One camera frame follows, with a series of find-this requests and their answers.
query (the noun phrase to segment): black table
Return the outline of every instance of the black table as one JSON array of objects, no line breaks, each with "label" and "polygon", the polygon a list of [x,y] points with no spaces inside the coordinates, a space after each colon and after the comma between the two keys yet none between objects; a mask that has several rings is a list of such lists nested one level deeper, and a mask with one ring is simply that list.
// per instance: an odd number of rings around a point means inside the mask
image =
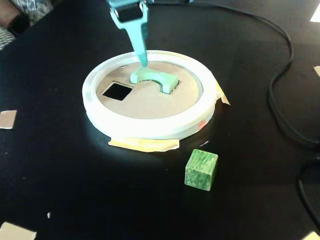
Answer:
[{"label": "black table", "polygon": [[[291,34],[295,62],[275,95],[292,124],[317,137],[320,23],[309,21],[318,1],[215,2]],[[295,187],[314,152],[282,134],[266,100],[288,59],[285,41],[221,9],[151,6],[147,46],[205,64],[232,104],[219,101],[201,132],[165,153],[108,146],[86,116],[87,74],[132,50],[104,1],[66,1],[0,51],[0,110],[18,110],[14,129],[0,130],[0,223],[37,231],[37,240],[291,240],[315,230]],[[219,155],[210,192],[184,185],[196,148]],[[309,175],[306,193],[320,214],[319,172]]]}]

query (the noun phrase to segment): black cable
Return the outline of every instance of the black cable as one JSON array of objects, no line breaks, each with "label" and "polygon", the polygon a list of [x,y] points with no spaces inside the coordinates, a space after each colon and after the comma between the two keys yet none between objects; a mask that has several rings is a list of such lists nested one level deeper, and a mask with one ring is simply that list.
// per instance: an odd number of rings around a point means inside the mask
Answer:
[{"label": "black cable", "polygon": [[279,105],[276,101],[275,95],[274,95],[274,91],[273,91],[273,87],[275,85],[275,83],[287,72],[287,70],[290,68],[293,60],[294,60],[294,48],[292,45],[292,40],[289,36],[289,34],[282,28],[280,27],[278,24],[274,23],[273,21],[263,17],[263,16],[259,16],[259,15],[255,15],[251,12],[248,11],[244,11],[244,10],[239,10],[230,6],[226,6],[226,5],[220,5],[220,4],[215,4],[215,3],[211,3],[211,2],[207,2],[207,1],[193,1],[189,4],[183,4],[178,2],[169,2],[169,1],[156,1],[154,3],[155,5],[167,5],[167,6],[194,6],[194,7],[208,7],[208,8],[219,8],[219,9],[224,9],[227,11],[231,11],[234,13],[238,13],[238,14],[242,14],[242,15],[246,15],[248,17],[254,18],[266,25],[268,25],[269,27],[271,27],[272,29],[274,29],[275,31],[277,31],[279,34],[281,34],[284,39],[287,42],[288,48],[289,48],[289,60],[284,64],[284,66],[282,66],[282,68],[272,77],[270,83],[269,83],[269,87],[268,87],[268,101],[269,101],[269,105],[270,105],[270,109],[271,112],[274,116],[274,118],[276,119],[277,123],[280,125],[280,123],[283,123],[296,137],[298,137],[301,141],[311,144],[313,147],[315,148],[319,148],[320,146],[320,141],[317,139],[311,139],[308,138],[306,136],[304,136],[302,133],[300,133],[297,129],[294,128],[294,126],[289,122],[288,119],[286,119],[286,117],[284,116],[284,114],[281,112]]},{"label": "black cable", "polygon": [[[220,4],[215,4],[215,3],[211,3],[211,2],[206,2],[206,1],[200,1],[200,0],[196,0],[193,1],[190,4],[181,4],[180,1],[178,2],[164,2],[164,1],[156,1],[155,2],[156,5],[175,5],[175,6],[195,6],[195,7],[209,7],[209,8],[220,8],[220,9],[224,9],[227,11],[231,11],[234,13],[238,13],[238,14],[243,14],[246,15],[248,17],[254,18],[266,25],[268,25],[269,27],[271,27],[272,29],[274,29],[275,31],[277,31],[278,33],[280,33],[285,41],[287,42],[288,48],[289,48],[289,60],[282,66],[282,68],[272,77],[269,86],[268,86],[268,102],[269,102],[269,106],[271,109],[271,112],[274,116],[274,118],[276,119],[277,123],[280,126],[280,122],[282,122],[283,124],[286,125],[286,127],[296,136],[298,137],[300,140],[302,140],[305,143],[311,144],[313,147],[316,148],[316,150],[320,151],[320,141],[318,139],[311,139],[308,138],[306,136],[304,136],[302,133],[300,133],[298,130],[296,130],[293,125],[286,119],[286,117],[283,115],[283,113],[281,112],[279,105],[275,99],[274,96],[274,91],[273,91],[273,87],[275,85],[275,83],[288,71],[288,69],[291,67],[292,62],[294,60],[294,48],[292,45],[292,41],[291,38],[289,36],[289,34],[279,25],[277,25],[276,23],[274,23],[273,21],[263,17],[263,16],[258,16],[255,15],[251,12],[248,11],[243,11],[243,10],[239,10],[230,6],[225,6],[225,5],[220,5]],[[308,161],[306,162],[302,167],[301,170],[296,178],[296,186],[297,186],[297,191],[299,193],[299,196],[301,198],[302,203],[304,204],[307,212],[309,213],[310,217],[312,218],[312,220],[314,221],[315,225],[318,227],[318,229],[320,230],[320,219],[317,216],[314,208],[312,207],[308,197],[306,196],[305,190],[304,190],[304,186],[303,186],[303,182],[302,182],[302,176],[303,173],[305,172],[306,169],[309,169],[315,165],[320,165],[320,155],[316,156],[314,160],[312,161]]]},{"label": "black cable", "polygon": [[303,205],[305,206],[307,212],[309,213],[310,217],[312,218],[314,224],[320,230],[320,218],[317,216],[315,209],[312,207],[312,205],[311,205],[311,203],[305,193],[305,189],[304,189],[304,185],[303,185],[303,181],[302,181],[302,177],[303,177],[304,172],[307,169],[314,167],[316,165],[320,166],[320,156],[315,157],[315,159],[312,161],[306,162],[302,166],[302,168],[300,169],[300,172],[296,178],[296,187],[297,187],[297,191],[299,193],[299,196],[300,196],[300,199],[301,199]]}]

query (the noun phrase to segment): red mark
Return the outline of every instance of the red mark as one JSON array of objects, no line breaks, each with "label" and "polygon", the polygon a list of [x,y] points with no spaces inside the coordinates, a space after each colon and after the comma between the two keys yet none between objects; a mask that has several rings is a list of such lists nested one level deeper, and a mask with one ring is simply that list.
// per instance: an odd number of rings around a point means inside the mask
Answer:
[{"label": "red mark", "polygon": [[205,120],[202,120],[201,122],[199,122],[199,124],[198,124],[198,130],[201,130],[205,125],[206,125]]}]

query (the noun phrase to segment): person's leg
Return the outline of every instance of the person's leg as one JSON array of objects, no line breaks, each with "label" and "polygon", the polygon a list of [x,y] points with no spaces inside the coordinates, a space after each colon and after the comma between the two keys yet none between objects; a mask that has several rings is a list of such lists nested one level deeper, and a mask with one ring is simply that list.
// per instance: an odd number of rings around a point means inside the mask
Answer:
[{"label": "person's leg", "polygon": [[20,14],[9,0],[0,0],[0,25],[8,28],[9,24]]}]

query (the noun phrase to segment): green cube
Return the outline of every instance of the green cube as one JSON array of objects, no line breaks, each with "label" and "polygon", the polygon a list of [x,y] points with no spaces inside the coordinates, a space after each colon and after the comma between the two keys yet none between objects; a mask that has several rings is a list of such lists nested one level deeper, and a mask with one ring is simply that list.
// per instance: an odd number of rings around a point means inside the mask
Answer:
[{"label": "green cube", "polygon": [[216,175],[218,155],[194,149],[185,166],[184,184],[210,191]]}]

